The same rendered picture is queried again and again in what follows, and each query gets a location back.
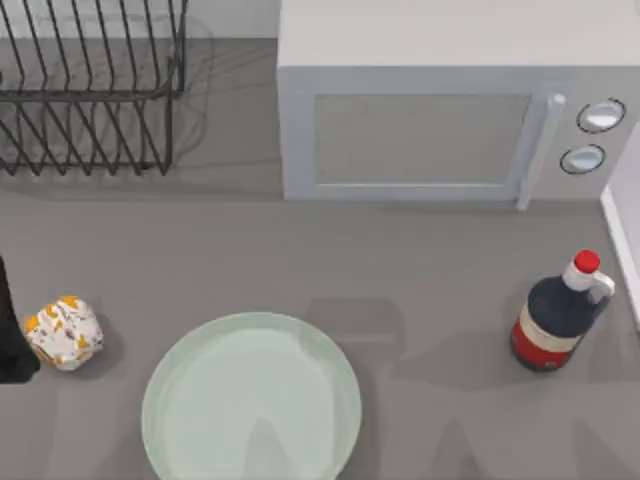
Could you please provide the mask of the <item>microwave door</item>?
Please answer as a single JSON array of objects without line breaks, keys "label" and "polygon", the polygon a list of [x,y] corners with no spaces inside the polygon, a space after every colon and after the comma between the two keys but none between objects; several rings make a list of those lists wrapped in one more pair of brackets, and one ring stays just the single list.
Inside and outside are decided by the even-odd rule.
[{"label": "microwave door", "polygon": [[517,200],[549,93],[527,72],[282,67],[290,200]]}]

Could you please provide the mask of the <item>pale green plate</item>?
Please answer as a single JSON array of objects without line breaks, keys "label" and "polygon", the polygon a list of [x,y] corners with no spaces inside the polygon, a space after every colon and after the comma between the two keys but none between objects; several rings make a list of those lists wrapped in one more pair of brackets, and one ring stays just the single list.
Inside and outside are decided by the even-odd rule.
[{"label": "pale green plate", "polygon": [[245,312],[167,351],[146,387],[141,436],[158,480],[339,480],[362,416],[357,376],[330,337]]}]

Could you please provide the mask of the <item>pale microwave oven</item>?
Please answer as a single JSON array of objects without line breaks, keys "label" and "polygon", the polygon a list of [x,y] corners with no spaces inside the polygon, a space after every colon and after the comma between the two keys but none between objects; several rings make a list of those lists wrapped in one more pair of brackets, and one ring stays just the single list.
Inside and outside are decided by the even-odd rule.
[{"label": "pale microwave oven", "polygon": [[[595,201],[640,120],[640,0],[282,0],[276,72],[327,66],[529,73],[566,96],[530,204]],[[610,98],[624,119],[581,131],[580,110]],[[563,154],[587,145],[604,163],[565,173]]]}]

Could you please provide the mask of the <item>dark bottle with red cap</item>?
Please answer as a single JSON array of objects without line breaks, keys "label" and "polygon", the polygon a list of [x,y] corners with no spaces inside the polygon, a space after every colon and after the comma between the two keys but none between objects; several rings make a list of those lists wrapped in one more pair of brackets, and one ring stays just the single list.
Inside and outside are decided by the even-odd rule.
[{"label": "dark bottle with red cap", "polygon": [[601,258],[578,251],[564,271],[537,281],[511,328],[514,357],[526,368],[563,368],[609,306],[616,284],[600,271]]}]

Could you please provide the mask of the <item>white and orange wrapped bread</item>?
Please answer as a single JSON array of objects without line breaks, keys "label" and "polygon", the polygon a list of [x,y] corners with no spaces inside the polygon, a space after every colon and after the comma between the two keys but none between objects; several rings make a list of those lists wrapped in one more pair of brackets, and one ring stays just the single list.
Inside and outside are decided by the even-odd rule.
[{"label": "white and orange wrapped bread", "polygon": [[29,317],[23,332],[36,356],[62,372],[73,372],[104,347],[104,332],[92,307],[61,296]]}]

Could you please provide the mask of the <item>small microwave knob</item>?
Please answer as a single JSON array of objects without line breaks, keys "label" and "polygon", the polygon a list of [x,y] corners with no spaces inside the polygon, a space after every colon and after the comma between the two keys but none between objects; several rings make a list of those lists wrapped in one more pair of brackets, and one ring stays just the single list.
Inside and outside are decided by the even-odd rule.
[{"label": "small microwave knob", "polygon": [[601,147],[587,145],[566,151],[560,159],[560,167],[569,175],[585,175],[597,170],[605,159],[606,153]]}]

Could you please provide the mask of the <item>large microwave knob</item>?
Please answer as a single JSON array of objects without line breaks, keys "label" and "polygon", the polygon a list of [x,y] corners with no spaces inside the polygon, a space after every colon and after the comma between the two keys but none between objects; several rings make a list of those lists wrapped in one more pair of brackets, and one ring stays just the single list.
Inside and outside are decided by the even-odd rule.
[{"label": "large microwave knob", "polygon": [[588,134],[599,134],[615,128],[625,117],[626,107],[617,99],[585,105],[577,115],[577,126]]}]

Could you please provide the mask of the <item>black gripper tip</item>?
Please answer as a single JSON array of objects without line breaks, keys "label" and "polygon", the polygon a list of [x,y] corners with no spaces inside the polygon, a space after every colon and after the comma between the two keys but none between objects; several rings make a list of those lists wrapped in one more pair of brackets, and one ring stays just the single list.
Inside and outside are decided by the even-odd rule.
[{"label": "black gripper tip", "polygon": [[21,331],[14,310],[4,259],[0,256],[0,384],[25,384],[40,361]]}]

